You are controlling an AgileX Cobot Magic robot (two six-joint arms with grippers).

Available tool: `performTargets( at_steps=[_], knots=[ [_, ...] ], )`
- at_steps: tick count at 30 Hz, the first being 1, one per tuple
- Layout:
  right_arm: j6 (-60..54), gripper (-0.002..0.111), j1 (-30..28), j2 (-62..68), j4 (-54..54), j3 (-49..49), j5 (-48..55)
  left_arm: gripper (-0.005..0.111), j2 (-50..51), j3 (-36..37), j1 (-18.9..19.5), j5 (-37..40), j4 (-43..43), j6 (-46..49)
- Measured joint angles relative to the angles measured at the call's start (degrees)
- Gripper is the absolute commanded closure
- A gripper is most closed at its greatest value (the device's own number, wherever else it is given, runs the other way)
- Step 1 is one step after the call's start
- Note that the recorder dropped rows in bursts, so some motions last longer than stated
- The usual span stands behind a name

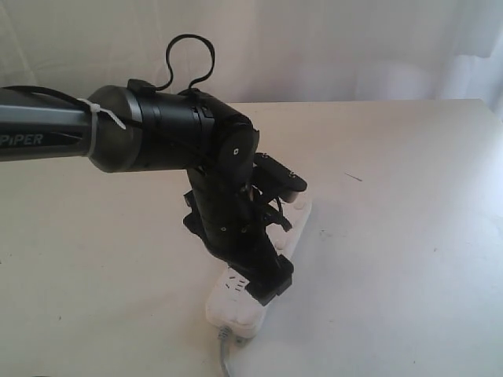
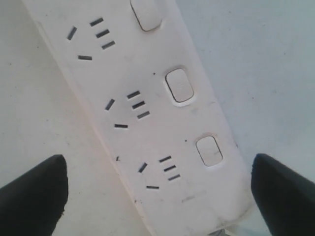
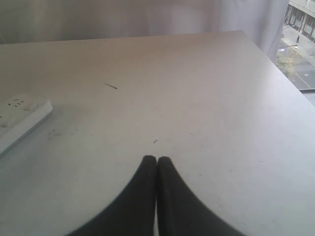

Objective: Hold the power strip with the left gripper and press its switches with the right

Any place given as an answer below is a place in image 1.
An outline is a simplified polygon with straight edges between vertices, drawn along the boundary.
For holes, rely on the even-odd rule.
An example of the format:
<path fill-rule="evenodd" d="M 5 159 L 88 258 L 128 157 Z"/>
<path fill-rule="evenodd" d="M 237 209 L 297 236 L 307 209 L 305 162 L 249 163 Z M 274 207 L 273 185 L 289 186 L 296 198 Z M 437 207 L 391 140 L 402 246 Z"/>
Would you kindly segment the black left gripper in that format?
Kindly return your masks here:
<path fill-rule="evenodd" d="M 270 202 L 293 203 L 307 183 L 266 153 L 253 152 L 220 161 L 203 161 L 186 170 L 191 190 L 185 201 L 191 212 L 184 225 L 211 255 L 239 271 L 271 271 L 250 280 L 245 290 L 267 306 L 292 285 L 294 265 L 282 254 L 275 266 L 274 247 L 266 227 L 275 222 Z"/>

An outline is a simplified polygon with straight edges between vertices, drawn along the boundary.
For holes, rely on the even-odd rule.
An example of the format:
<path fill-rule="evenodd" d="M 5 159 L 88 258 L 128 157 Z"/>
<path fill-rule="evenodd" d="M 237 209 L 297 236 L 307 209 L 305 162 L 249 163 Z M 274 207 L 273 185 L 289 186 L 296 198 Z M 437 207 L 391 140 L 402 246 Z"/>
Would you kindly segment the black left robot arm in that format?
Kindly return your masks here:
<path fill-rule="evenodd" d="M 184 170 L 185 227 L 266 305 L 294 272 L 266 230 L 292 228 L 282 206 L 307 183 L 258 146 L 246 115 L 197 89 L 159 93 L 132 80 L 87 99 L 38 86 L 1 90 L 2 160 L 85 156 L 106 173 Z"/>

